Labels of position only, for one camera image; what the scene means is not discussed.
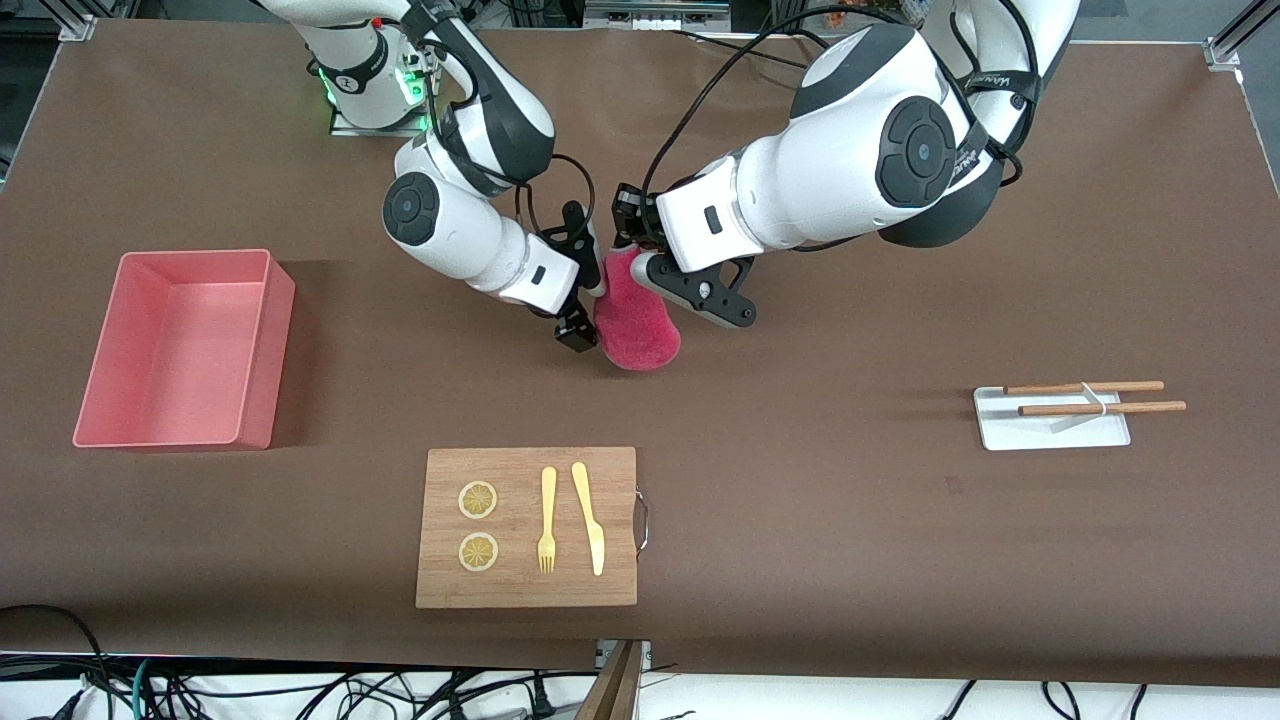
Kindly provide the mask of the yellow plastic fork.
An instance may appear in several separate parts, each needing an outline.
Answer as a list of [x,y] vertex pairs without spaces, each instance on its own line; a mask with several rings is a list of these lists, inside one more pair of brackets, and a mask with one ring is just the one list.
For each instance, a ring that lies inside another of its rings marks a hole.
[[557,482],[558,473],[554,468],[547,466],[541,469],[541,534],[538,539],[538,562],[539,570],[543,574],[550,574],[556,569],[554,515]]

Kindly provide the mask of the yellow plastic knife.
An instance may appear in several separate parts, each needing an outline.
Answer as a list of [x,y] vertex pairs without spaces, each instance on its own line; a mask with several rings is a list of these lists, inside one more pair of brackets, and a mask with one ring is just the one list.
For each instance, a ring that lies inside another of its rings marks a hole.
[[588,466],[584,462],[573,462],[571,474],[588,533],[591,571],[595,577],[600,577],[605,564],[605,532],[595,519]]

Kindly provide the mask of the grey power strip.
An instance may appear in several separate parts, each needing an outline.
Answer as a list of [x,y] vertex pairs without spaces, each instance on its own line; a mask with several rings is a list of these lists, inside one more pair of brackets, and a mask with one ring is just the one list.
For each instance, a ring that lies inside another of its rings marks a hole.
[[584,0],[585,29],[653,29],[728,33],[728,0]]

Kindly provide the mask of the brown table cover sheet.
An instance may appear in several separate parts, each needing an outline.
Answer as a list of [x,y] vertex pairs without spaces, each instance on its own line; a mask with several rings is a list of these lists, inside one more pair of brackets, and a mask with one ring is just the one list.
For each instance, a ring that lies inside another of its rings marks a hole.
[[[762,258],[758,323],[657,373],[577,355],[383,233],[285,26],[101,23],[0,193],[0,606],[113,653],[1280,685],[1280,199],[1193,45],[1080,44],[980,225]],[[297,284],[275,446],[77,448],[125,252]],[[992,452],[983,386],[1161,380],[1114,448]],[[631,609],[413,606],[428,452],[632,446]]]

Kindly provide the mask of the pink plastic bin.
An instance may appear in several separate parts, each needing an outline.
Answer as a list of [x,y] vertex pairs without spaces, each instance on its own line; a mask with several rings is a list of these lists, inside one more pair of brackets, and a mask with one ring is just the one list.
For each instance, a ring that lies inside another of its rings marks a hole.
[[294,281],[265,249],[123,255],[73,445],[268,448],[294,293]]

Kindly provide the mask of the white rectangular tray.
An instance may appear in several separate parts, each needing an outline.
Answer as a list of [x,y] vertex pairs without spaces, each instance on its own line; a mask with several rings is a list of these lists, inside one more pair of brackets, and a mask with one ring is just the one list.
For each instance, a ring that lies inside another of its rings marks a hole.
[[1183,413],[1183,400],[1128,400],[1161,380],[983,386],[972,400],[983,447],[992,452],[1114,448],[1132,443],[1130,415]]

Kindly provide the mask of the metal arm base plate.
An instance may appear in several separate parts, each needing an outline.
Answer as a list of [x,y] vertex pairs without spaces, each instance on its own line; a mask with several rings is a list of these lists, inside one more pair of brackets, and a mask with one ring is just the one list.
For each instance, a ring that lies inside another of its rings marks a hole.
[[328,132],[334,136],[417,135],[433,126],[428,91],[438,88],[438,64],[420,53],[398,53],[358,94],[326,86],[332,105]]

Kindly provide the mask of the brown wooden post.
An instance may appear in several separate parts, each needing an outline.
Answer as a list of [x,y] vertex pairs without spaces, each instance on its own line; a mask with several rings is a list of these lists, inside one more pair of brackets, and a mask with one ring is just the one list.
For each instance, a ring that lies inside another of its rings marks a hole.
[[636,720],[640,689],[640,648],[626,639],[614,650],[591,684],[573,720]]

